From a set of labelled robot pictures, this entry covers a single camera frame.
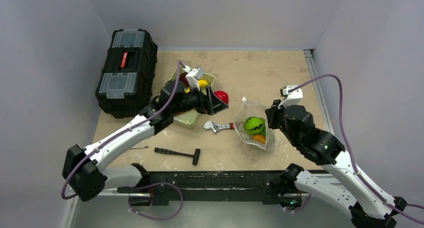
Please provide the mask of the red tomato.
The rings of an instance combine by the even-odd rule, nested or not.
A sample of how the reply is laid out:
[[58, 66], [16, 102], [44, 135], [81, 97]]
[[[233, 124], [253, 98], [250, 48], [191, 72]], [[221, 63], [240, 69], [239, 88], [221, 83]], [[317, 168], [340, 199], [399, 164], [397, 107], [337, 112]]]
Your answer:
[[217, 90], [214, 95], [225, 104], [229, 104], [229, 95], [225, 91]]

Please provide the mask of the yellow banana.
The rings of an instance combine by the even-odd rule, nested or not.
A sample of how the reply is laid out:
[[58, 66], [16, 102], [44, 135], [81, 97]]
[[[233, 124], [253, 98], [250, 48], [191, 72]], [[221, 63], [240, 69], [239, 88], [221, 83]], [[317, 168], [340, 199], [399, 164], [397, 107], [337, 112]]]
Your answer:
[[202, 90], [202, 89], [205, 89], [206, 86], [209, 86], [209, 83], [207, 80], [201, 79], [198, 81], [198, 85], [199, 85], [199, 88]]

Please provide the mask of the pale green perforated basket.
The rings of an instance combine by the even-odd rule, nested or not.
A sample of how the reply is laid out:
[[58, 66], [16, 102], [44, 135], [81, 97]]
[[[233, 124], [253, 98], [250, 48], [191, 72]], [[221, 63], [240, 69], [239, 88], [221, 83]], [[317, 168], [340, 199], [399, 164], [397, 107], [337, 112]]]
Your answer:
[[[184, 71], [182, 67], [180, 68], [180, 75], [183, 72]], [[201, 79], [207, 80], [209, 83], [209, 86], [213, 87], [213, 84], [215, 81], [215, 76], [213, 74], [205, 72]], [[189, 91], [189, 87], [184, 87], [184, 92], [188, 92], [188, 91]], [[202, 89], [201, 91], [203, 94], [206, 94], [205, 89]], [[191, 110], [191, 111], [174, 116], [174, 122], [179, 125], [185, 126], [186, 128], [193, 129], [199, 117], [200, 117], [199, 113], [197, 113], [195, 110]]]

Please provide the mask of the green watermelon toy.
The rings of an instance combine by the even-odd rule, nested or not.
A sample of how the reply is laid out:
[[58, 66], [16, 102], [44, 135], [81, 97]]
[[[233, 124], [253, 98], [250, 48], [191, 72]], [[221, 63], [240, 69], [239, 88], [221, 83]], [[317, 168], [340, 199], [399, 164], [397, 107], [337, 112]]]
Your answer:
[[256, 116], [249, 117], [245, 120], [243, 128], [249, 135], [260, 134], [265, 129], [265, 120]]

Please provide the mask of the clear zip top bag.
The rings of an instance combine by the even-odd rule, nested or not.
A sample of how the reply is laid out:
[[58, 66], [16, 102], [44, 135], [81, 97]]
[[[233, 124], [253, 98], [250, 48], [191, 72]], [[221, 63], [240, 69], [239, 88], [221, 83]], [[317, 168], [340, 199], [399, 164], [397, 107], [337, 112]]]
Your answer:
[[264, 151], [275, 146], [275, 134], [268, 127], [266, 116], [268, 108], [267, 105], [252, 102], [243, 97], [241, 107], [233, 122], [234, 129], [242, 142]]

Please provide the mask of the dark red apple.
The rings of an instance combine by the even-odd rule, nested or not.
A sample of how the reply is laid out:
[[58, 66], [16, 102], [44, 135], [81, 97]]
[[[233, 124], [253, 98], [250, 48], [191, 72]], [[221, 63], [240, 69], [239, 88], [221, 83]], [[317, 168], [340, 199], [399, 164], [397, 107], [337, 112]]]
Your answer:
[[187, 73], [183, 72], [180, 76], [179, 76], [179, 80], [183, 83], [184, 87], [189, 87], [190, 84], [186, 78]]

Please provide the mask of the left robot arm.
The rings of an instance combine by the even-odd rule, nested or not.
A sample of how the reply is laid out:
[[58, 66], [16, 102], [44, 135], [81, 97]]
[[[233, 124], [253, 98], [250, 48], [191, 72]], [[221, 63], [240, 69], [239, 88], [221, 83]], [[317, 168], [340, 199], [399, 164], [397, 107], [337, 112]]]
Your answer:
[[131, 187], [138, 193], [146, 191], [149, 179], [142, 174], [140, 165], [115, 171], [108, 169], [109, 164], [134, 145], [167, 128], [176, 115], [191, 110], [214, 115], [228, 107], [228, 102], [219, 98], [209, 85], [204, 91], [192, 88], [185, 92], [181, 81], [168, 81], [160, 94], [129, 123], [93, 144], [83, 148], [75, 144], [68, 148], [62, 169], [65, 180], [62, 199], [79, 197], [85, 202], [115, 187]]

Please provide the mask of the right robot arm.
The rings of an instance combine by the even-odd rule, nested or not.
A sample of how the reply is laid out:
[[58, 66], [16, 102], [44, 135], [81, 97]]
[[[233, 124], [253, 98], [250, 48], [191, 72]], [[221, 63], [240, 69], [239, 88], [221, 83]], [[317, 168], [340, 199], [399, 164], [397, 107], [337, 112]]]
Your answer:
[[304, 106], [283, 106], [275, 100], [265, 110], [268, 127], [279, 129], [307, 160], [321, 166], [343, 188], [319, 181], [299, 165], [290, 164], [280, 175], [281, 194], [296, 188], [314, 195], [344, 212], [356, 228], [394, 228], [394, 216], [407, 202], [376, 185], [356, 164], [336, 136], [315, 126]]

